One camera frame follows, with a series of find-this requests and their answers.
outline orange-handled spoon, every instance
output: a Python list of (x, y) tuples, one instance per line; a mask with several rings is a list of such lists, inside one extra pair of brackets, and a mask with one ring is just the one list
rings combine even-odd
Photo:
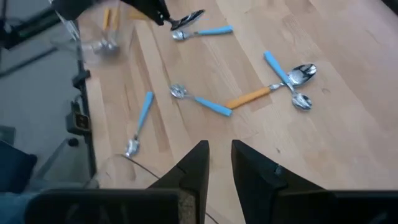
[[(306, 82), (309, 81), (317, 72), (317, 67), (314, 64), (306, 64), (306, 65), (300, 65), (298, 67), (293, 68), (292, 71), (290, 71), (287, 75), (290, 79), (290, 81), (293, 84), (293, 87), (299, 87), (303, 84), (306, 84)], [(238, 108), (246, 103), (249, 103), (250, 101), (253, 101), (259, 97), (266, 96), (270, 92), (277, 90), (281, 86), (284, 86), (285, 83), (281, 82), (278, 84), (272, 84), (267, 87), (261, 88), (257, 91), (254, 91), (252, 93), (248, 93), (246, 95), (240, 96), (239, 98), (235, 100), (230, 100), (225, 104), (225, 107), (229, 109), (235, 109)]]
[(111, 9), (107, 7), (104, 10), (104, 22), (103, 22), (103, 25), (102, 25), (102, 29), (104, 31), (108, 30), (109, 27), (110, 27), (110, 23), (109, 23), (110, 17), (111, 17)]

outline orange handle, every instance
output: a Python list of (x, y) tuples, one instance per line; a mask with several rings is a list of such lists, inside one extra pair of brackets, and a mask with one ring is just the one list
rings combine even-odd
[(112, 29), (113, 30), (118, 30), (120, 26), (120, 1), (118, 2), (118, 6), (115, 9), (116, 13), (114, 15), (113, 23), (112, 23)]
[(104, 11), (104, 23), (102, 25), (102, 29), (106, 30), (109, 28), (109, 18), (111, 17), (111, 9), (106, 8)]
[(231, 100), (231, 101), (227, 102), (227, 104), (225, 104), (225, 107), (227, 107), (229, 109), (235, 109), (237, 107), (242, 106), (245, 103), (249, 103), (252, 100), (255, 100), (259, 97), (265, 96), (270, 92), (271, 92), (271, 89), (269, 87), (261, 88), (260, 90), (240, 96), (238, 99)]

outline black chair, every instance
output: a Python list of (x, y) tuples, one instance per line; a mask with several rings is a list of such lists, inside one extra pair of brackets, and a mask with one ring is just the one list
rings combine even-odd
[(0, 192), (19, 194), (24, 191), (36, 162), (37, 156), (0, 141)]

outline blue handle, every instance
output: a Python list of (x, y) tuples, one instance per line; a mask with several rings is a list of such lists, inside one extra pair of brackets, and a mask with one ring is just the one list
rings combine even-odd
[(205, 99), (203, 99), (201, 97), (195, 97), (195, 100), (198, 103), (201, 103), (202, 105), (205, 105), (208, 108), (212, 109), (213, 111), (215, 111), (217, 113), (220, 113), (222, 115), (231, 116), (231, 114), (232, 114), (232, 110), (229, 109), (229, 108), (226, 108), (225, 106), (221, 106), (221, 105), (212, 103), (212, 102), (210, 102), (208, 100), (205, 100)]
[(200, 35), (217, 35), (217, 34), (229, 34), (233, 32), (233, 28), (231, 25), (214, 28), (214, 29), (207, 29), (207, 30), (199, 30), (197, 34)]
[(290, 79), (286, 75), (286, 73), (283, 71), (283, 69), (280, 67), (278, 61), (272, 56), (271, 52), (266, 51), (264, 52), (264, 58), (267, 60), (268, 64), (274, 69), (276, 74), (282, 79), (282, 81), (286, 84), (291, 83)]
[(141, 109), (141, 114), (139, 115), (139, 120), (138, 120), (138, 129), (137, 129), (137, 134), (142, 128), (142, 125), (144, 124), (145, 118), (148, 115), (150, 105), (152, 104), (152, 100), (154, 99), (154, 94), (153, 92), (147, 92), (145, 96), (145, 101), (144, 105), (142, 106)]

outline wood grain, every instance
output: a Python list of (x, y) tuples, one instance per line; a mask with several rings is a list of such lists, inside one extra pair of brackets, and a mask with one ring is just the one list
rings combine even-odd
[[(220, 223), (244, 223), (233, 183), (232, 139), (326, 189), (398, 187), (398, 17), (382, 1), (167, 4), (174, 17), (207, 10), (190, 30), (231, 24), (234, 34), (175, 42), (168, 24), (122, 17), (122, 59), (88, 66), (98, 166), (124, 151), (145, 92), (153, 91), (135, 160), (164, 174), (198, 141), (209, 140), (208, 210)], [(169, 85), (179, 83), (224, 104), (280, 82), (262, 58), (266, 50), (285, 71), (302, 63), (317, 65), (316, 77), (300, 89), (312, 99), (311, 111), (296, 110), (286, 88), (234, 110), (230, 118), (169, 93)]]

